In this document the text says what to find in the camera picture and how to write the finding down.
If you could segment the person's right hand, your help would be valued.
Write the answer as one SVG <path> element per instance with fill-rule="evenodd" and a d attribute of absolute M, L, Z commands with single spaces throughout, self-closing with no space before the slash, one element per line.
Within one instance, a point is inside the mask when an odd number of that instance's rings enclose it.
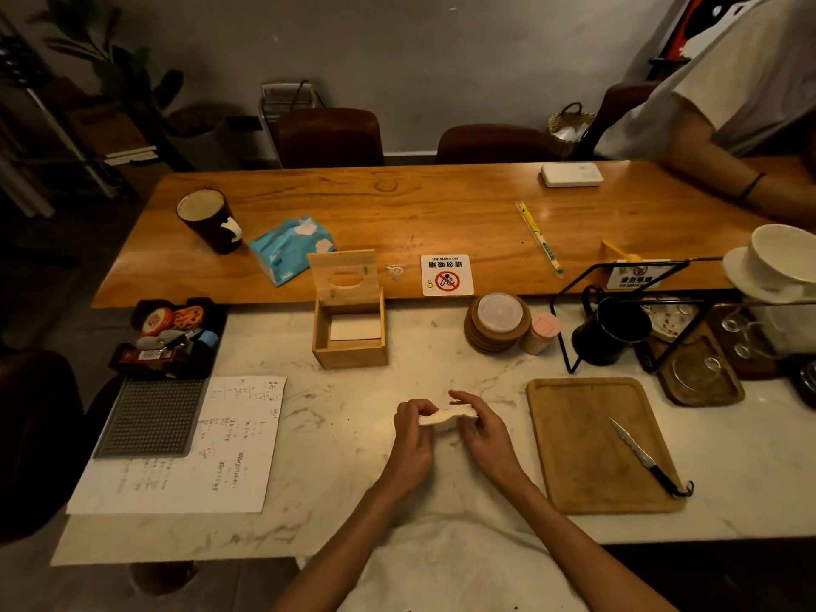
<path fill-rule="evenodd" d="M 515 498 L 532 482 L 516 457 L 504 421 L 480 397 L 459 390 L 449 390 L 448 393 L 453 405 L 470 404 L 479 415 L 479 439 L 464 442 L 473 461 L 506 499 Z"/>

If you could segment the white napkin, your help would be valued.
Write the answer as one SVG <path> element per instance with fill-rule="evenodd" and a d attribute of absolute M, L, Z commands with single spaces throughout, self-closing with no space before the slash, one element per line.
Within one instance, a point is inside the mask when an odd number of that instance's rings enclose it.
<path fill-rule="evenodd" d="M 479 415 L 470 404 L 450 405 L 432 414 L 421 414 L 418 418 L 418 424 L 422 429 L 427 428 L 444 432 L 456 428 L 457 421 L 461 419 L 477 421 Z"/>

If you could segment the person's left forearm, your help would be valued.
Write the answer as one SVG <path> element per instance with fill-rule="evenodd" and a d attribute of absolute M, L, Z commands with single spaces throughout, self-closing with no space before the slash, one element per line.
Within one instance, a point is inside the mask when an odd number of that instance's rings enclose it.
<path fill-rule="evenodd" d="M 383 473 L 283 592 L 272 612 L 337 612 L 356 586 L 397 506 L 425 478 L 426 474 Z"/>

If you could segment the stack of wooden coasters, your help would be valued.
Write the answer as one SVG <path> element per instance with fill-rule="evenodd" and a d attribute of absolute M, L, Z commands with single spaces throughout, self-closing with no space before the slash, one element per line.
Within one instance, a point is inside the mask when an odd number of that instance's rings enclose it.
<path fill-rule="evenodd" d="M 485 354 L 500 353 L 512 348 L 518 340 L 525 334 L 526 330 L 530 328 L 532 314 L 530 308 L 519 297 L 513 295 L 516 299 L 522 302 L 524 306 L 524 318 L 522 323 L 511 333 L 495 334 L 480 326 L 478 319 L 476 319 L 476 306 L 480 298 L 477 297 L 467 309 L 464 318 L 464 335 L 467 342 L 477 351 Z"/>

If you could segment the white round lid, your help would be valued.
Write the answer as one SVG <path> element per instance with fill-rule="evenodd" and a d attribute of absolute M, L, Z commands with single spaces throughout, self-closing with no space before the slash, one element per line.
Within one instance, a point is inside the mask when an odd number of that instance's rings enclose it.
<path fill-rule="evenodd" d="M 481 327 L 495 334 L 508 334 L 522 323 L 524 309 L 512 295 L 491 293 L 480 298 L 475 314 Z"/>

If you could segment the black tray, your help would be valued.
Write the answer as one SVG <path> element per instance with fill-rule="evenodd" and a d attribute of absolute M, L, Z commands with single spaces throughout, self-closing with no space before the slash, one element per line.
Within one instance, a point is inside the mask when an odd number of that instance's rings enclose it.
<path fill-rule="evenodd" d="M 168 307 L 175 311 L 193 305 L 205 309 L 206 316 L 200 328 L 189 331 L 169 329 L 156 337 L 141 335 L 142 324 L 153 310 Z M 219 347 L 212 350 L 201 343 L 193 343 L 192 337 L 205 329 L 217 333 L 221 340 L 229 310 L 229 305 L 215 303 L 209 297 L 190 297 L 180 305 L 164 299 L 140 300 L 130 315 L 136 340 L 117 345 L 108 368 L 132 380 L 205 379 L 213 369 Z"/>

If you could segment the white flat box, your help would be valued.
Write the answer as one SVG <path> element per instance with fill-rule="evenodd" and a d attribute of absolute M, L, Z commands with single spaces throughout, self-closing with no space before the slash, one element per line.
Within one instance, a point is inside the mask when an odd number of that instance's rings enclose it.
<path fill-rule="evenodd" d="M 545 186 L 550 188 L 598 187 L 604 182 L 594 162 L 546 162 L 540 169 Z"/>

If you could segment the grey ribbed mat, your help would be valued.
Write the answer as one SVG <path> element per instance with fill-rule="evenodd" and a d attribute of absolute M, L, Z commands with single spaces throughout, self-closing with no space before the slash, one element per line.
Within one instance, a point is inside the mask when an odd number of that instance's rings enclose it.
<path fill-rule="evenodd" d="M 125 380 L 92 458 L 183 458 L 208 384 L 208 378 Z"/>

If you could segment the red round tin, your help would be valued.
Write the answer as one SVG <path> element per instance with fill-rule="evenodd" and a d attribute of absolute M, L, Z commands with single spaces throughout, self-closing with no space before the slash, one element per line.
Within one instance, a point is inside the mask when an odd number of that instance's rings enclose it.
<path fill-rule="evenodd" d="M 156 337 L 163 331 L 169 330 L 175 324 L 176 313 L 168 307 L 160 307 L 148 314 L 144 320 L 140 333 L 144 337 Z"/>

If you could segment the woven basket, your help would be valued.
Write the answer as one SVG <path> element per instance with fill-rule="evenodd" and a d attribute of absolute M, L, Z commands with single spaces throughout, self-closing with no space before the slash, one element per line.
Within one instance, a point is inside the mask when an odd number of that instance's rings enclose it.
<path fill-rule="evenodd" d="M 568 161 L 584 141 L 597 114 L 587 112 L 581 102 L 571 102 L 547 121 L 547 151 L 557 162 Z"/>

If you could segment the white ceramic cup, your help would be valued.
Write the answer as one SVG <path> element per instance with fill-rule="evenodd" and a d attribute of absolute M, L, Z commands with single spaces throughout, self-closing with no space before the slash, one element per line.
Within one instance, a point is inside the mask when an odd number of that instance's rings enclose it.
<path fill-rule="evenodd" d="M 816 286 L 816 234 L 784 224 L 760 226 L 751 234 L 743 266 L 763 289 Z"/>

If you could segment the dark padded chair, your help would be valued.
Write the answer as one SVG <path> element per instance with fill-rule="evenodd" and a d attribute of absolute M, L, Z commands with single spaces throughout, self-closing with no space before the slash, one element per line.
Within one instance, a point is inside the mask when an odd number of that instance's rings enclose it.
<path fill-rule="evenodd" d="M 108 380 L 84 410 L 65 357 L 0 352 L 0 547 L 37 533 L 68 502 L 122 382 Z"/>

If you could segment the metal tripod stand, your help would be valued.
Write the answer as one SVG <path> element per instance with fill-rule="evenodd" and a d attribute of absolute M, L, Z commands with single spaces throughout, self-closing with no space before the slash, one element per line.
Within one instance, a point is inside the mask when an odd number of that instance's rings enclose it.
<path fill-rule="evenodd" d="M 138 195 L 130 186 L 82 147 L 76 133 L 69 128 L 65 116 L 48 104 L 44 89 L 54 78 L 42 57 L 0 11 L 0 79 L 13 90 L 27 96 L 67 151 L 66 156 L 40 162 L 45 166 L 77 167 L 107 199 L 136 201 Z"/>

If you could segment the potted plant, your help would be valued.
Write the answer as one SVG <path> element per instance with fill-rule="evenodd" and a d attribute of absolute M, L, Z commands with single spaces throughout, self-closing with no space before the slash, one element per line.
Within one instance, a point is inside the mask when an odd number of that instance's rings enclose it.
<path fill-rule="evenodd" d="M 184 73 L 172 68 L 154 81 L 147 47 L 128 50 L 115 43 L 121 17 L 119 8 L 102 9 L 97 0 L 45 0 L 28 22 L 46 23 L 59 32 L 45 37 L 45 46 L 87 61 L 102 95 L 117 103 L 173 171 L 240 170 L 241 162 L 225 138 L 225 106 L 202 101 L 170 112 L 184 87 Z"/>

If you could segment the black-handled knife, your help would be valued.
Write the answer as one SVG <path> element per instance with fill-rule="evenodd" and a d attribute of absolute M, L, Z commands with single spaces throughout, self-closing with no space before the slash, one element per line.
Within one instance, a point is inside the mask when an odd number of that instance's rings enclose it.
<path fill-rule="evenodd" d="M 658 484 L 670 496 L 675 498 L 690 498 L 694 494 L 694 483 L 688 482 L 686 487 L 680 488 L 669 476 L 665 473 L 653 458 L 645 452 L 632 436 L 614 419 L 609 418 L 609 422 L 615 430 L 618 437 L 629 447 L 629 449 L 636 455 L 641 465 L 649 471 L 650 475 L 658 482 Z"/>

